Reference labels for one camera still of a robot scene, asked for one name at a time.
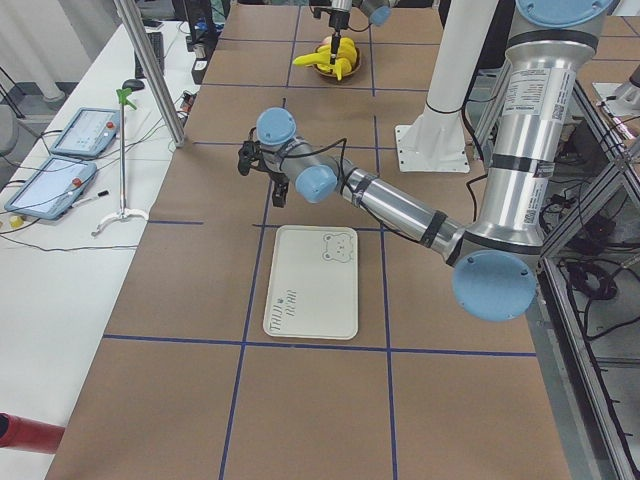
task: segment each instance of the yellow object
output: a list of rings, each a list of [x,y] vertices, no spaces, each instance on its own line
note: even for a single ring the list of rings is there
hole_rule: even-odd
[[[353,40],[349,37],[342,37],[335,64],[331,65],[330,61],[331,37],[327,37],[314,53],[296,57],[293,64],[303,67],[315,66],[321,73],[335,76],[340,81],[353,72],[358,63],[358,51]]]
[[[11,225],[11,228],[20,228],[23,223],[24,219],[19,215],[13,215],[9,218],[9,225]]]
[[[329,54],[329,56],[331,56],[331,45],[322,45],[321,47],[318,47],[316,52],[326,52]],[[358,60],[358,52],[356,51],[356,48],[351,45],[340,44],[340,48],[338,49],[338,58],[340,57],[348,59],[351,66],[354,66],[356,64],[356,61]]]

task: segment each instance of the white serving tray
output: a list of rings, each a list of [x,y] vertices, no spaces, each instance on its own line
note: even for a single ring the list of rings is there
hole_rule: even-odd
[[[358,236],[347,227],[276,233],[262,324],[274,337],[349,340],[358,332]]]

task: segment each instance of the green clamp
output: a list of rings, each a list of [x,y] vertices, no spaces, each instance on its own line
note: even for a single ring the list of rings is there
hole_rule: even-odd
[[[133,93],[133,90],[131,90],[130,88],[119,88],[116,90],[116,93],[118,94],[118,103],[120,105],[124,105],[125,107],[129,105],[134,110],[138,109],[138,107],[131,103],[127,98],[129,95],[131,95],[131,93]]]

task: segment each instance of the brown paper table surface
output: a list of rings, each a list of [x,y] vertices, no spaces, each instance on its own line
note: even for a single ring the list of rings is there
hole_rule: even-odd
[[[464,182],[479,163],[468,175],[397,167],[393,127],[422,111],[436,12],[398,9],[354,33],[362,66],[340,85],[290,67],[329,33],[306,7],[232,9],[48,480],[569,478],[524,318],[472,318],[439,256],[341,199],[292,191],[275,209],[265,175],[237,173],[257,116],[285,105],[312,143],[347,137],[358,165],[471,220]],[[611,19],[605,51],[634,48],[637,33]],[[623,56],[581,78],[624,81],[640,52]],[[353,340],[263,332],[284,224],[358,231]]]

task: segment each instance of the fruit bowl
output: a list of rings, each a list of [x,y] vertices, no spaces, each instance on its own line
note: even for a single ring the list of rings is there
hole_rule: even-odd
[[[360,54],[360,49],[358,47],[355,47],[355,49],[356,49],[356,53],[357,53],[356,64],[353,66],[353,68],[351,69],[351,71],[349,73],[342,74],[342,78],[343,79],[352,76],[354,73],[356,73],[360,69],[360,65],[362,63],[362,61],[361,61],[362,60],[362,55]],[[313,69],[322,77],[333,78],[334,80],[338,79],[336,77],[335,73],[333,73],[333,72],[324,72],[318,67],[318,65],[313,65]]]

